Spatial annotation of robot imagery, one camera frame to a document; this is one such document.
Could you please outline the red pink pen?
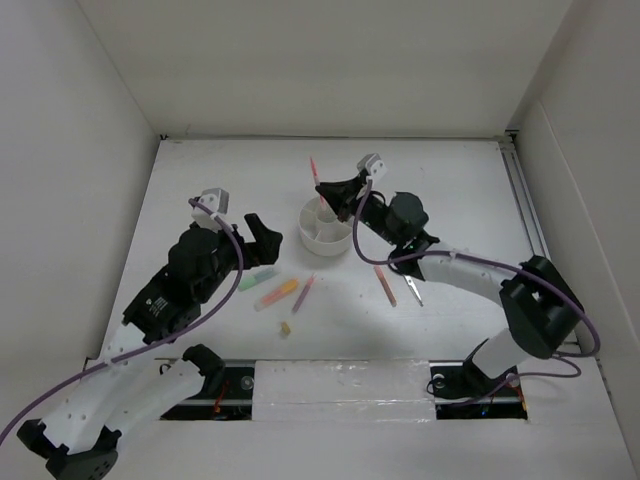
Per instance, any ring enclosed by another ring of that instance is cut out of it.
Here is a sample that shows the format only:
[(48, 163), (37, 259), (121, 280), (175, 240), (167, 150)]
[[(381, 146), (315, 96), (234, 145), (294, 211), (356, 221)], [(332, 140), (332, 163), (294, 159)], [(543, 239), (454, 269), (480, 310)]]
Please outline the red pink pen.
[[(320, 185), (320, 178), (319, 178), (319, 174), (318, 174), (316, 163), (315, 163), (315, 161), (314, 161), (314, 159), (312, 157), (309, 158), (309, 161), (310, 161), (310, 168), (311, 168), (314, 184), (315, 184), (315, 186), (319, 186)], [(324, 197), (322, 195), (319, 196), (319, 213), (318, 213), (318, 217), (320, 218), (321, 221), (329, 221), (330, 217), (331, 217), (331, 210), (328, 207), (328, 205), (326, 203), (326, 200), (324, 199)]]

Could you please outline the brown orange pen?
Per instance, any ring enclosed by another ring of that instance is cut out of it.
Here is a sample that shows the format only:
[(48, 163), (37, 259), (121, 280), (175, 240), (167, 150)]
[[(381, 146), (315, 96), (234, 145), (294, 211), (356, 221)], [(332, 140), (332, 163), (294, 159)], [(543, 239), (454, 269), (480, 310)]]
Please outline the brown orange pen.
[(384, 274), (383, 269), (378, 266), (375, 265), (374, 266), (374, 272), (376, 274), (376, 277), (378, 278), (379, 282), (381, 283), (381, 286), (385, 292), (385, 295), (390, 303), (390, 305), (395, 308), (397, 306), (397, 299), (396, 296), (394, 295), (394, 292), (391, 288), (391, 285), (388, 281), (388, 279), (386, 278), (386, 275)]

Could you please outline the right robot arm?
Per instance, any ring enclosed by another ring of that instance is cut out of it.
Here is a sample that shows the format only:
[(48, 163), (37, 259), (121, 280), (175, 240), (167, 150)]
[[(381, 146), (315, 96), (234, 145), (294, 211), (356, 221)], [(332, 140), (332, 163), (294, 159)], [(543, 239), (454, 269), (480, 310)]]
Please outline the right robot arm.
[(506, 328), (476, 346), (436, 395), (490, 395), (523, 361), (564, 358), (559, 348), (583, 321), (584, 309), (549, 259), (534, 255), (514, 267), (454, 250), (426, 232), (429, 217), (416, 195), (398, 192), (384, 202), (366, 173), (322, 182), (316, 191), (339, 221), (364, 225), (393, 246), (384, 262), (397, 273), (456, 287), (503, 309)]

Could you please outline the purple pink pen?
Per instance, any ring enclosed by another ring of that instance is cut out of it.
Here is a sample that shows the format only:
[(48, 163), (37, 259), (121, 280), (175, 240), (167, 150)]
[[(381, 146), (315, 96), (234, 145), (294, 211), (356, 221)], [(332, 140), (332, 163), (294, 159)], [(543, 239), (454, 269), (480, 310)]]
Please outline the purple pink pen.
[(295, 303), (294, 303), (294, 305), (292, 307), (292, 310), (291, 310), (291, 314), (292, 315), (295, 315), (300, 310), (305, 298), (309, 294), (309, 291), (311, 290), (311, 288), (312, 288), (312, 286), (314, 284), (315, 279), (316, 279), (316, 274), (313, 273), (307, 279), (307, 281), (305, 282), (305, 284), (304, 284), (299, 296), (297, 297), (297, 299), (296, 299), (296, 301), (295, 301)]

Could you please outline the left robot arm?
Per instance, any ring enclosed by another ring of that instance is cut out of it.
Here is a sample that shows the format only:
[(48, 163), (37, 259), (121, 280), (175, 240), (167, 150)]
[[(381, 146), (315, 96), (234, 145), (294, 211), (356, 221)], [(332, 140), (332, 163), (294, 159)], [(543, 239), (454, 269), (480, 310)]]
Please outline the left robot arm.
[(87, 369), (76, 389), (41, 419), (25, 421), (17, 436), (45, 461), (55, 479), (102, 479), (114, 467), (122, 440), (190, 397), (212, 396), (224, 384), (225, 363), (203, 344), (187, 348), (168, 370), (134, 395), (133, 383), (161, 348), (194, 326), (227, 276), (273, 265), (283, 241), (255, 213), (244, 217), (253, 241), (236, 226), (193, 222), (168, 252), (168, 261), (123, 313), (101, 364)]

